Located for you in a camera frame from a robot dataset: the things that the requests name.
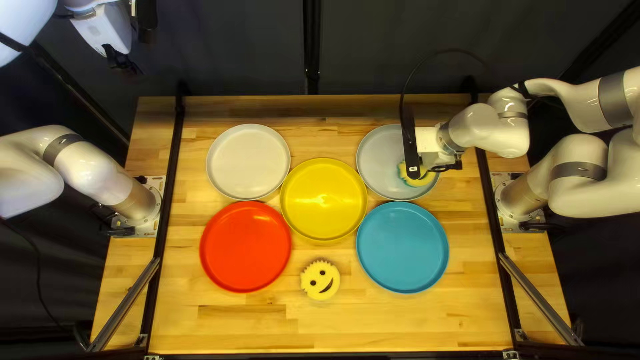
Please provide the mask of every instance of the yellow plate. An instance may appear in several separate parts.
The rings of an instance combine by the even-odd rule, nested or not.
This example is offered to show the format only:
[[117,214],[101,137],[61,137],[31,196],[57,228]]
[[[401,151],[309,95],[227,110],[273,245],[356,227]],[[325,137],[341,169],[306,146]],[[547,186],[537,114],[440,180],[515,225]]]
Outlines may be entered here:
[[282,184],[280,206],[297,233],[336,240],[354,231],[367,212],[367,188],[349,165],[317,158],[294,168]]

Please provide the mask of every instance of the smiley face sponge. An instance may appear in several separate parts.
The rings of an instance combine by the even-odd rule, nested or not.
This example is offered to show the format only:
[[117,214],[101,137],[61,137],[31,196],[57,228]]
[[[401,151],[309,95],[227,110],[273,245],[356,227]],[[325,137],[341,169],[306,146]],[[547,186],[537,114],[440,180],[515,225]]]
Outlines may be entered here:
[[338,268],[328,261],[314,261],[300,274],[300,288],[312,299],[326,300],[332,297],[339,287]]

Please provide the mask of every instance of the white plate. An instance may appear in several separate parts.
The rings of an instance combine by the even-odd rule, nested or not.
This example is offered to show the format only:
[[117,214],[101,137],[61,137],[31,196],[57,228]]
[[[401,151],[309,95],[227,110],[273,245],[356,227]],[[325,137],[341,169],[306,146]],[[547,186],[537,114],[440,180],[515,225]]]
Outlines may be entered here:
[[404,160],[402,128],[384,125],[370,131],[360,142],[356,165],[364,183],[374,193],[390,200],[409,201],[428,193],[440,177],[436,173],[432,182],[414,188],[399,177],[398,164]]
[[280,134],[264,125],[243,124],[226,130],[211,144],[207,175],[227,197],[255,200],[282,184],[290,163],[289,147]]

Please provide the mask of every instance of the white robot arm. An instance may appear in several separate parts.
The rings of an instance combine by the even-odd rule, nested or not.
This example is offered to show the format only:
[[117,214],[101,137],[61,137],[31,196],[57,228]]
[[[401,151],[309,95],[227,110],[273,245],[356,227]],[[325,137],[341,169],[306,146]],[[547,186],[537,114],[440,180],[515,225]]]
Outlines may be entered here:
[[145,218],[153,194],[110,156],[70,129],[49,125],[0,137],[0,216],[57,198],[69,184],[126,218]]
[[[0,1],[0,67],[20,54],[20,46],[28,46],[45,26],[57,0]],[[63,0],[71,13],[69,21],[82,38],[100,55],[107,58],[111,68],[133,69],[137,66],[127,57],[131,51],[131,16],[135,16],[136,1],[131,1],[131,16],[124,0]]]
[[[604,217],[640,211],[640,67],[581,85],[532,79],[526,90],[557,96],[583,132],[634,125],[616,134],[607,148],[599,138],[563,138],[538,164],[496,194],[498,209],[516,220],[548,203],[568,217]],[[415,139],[425,167],[440,170],[476,146],[505,158],[529,148],[526,99],[511,88],[488,104],[474,104],[446,123],[417,127]]]

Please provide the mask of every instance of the wood grain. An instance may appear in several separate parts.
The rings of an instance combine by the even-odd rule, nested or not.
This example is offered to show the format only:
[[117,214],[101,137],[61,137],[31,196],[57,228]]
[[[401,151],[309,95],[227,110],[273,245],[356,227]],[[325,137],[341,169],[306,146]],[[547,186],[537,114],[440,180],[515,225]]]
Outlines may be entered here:
[[[419,114],[417,123],[428,126],[460,111],[468,96],[413,95],[410,101]],[[173,118],[172,102],[173,98],[140,99],[134,124],[137,137],[132,138],[127,160],[127,169],[133,174],[156,171],[163,161],[166,168],[171,126],[163,119]],[[463,156],[464,170],[443,174],[432,192],[414,202],[442,223],[451,247],[445,275],[423,293],[397,295],[374,284],[357,261],[354,234],[330,245],[318,245],[293,234],[292,256],[283,276],[255,293],[221,290],[200,266],[198,244],[206,222],[233,202],[218,193],[205,174],[207,150],[219,134],[238,124],[264,124],[287,141],[292,168],[320,156],[342,160],[355,168],[360,140],[375,127],[397,123],[395,109],[396,95],[187,98],[150,351],[221,354],[510,347],[473,149]],[[522,160],[517,161],[514,167],[523,166]],[[278,195],[276,192],[262,200],[278,209]],[[385,201],[369,190],[369,209]],[[528,236],[507,237],[509,255],[567,318],[548,240],[544,234],[536,235],[533,241]],[[139,253],[130,252],[138,246]],[[152,244],[112,240],[93,335],[149,261],[152,251]],[[299,289],[300,272],[318,257],[333,261],[342,274],[340,290],[324,303],[310,300]],[[519,296],[523,328],[531,329],[539,339],[557,341],[543,318],[532,316],[531,308],[520,305],[523,300]],[[141,313],[132,311],[127,321],[137,321],[137,330],[134,325],[121,328],[109,347],[130,345],[139,333],[140,319]]]

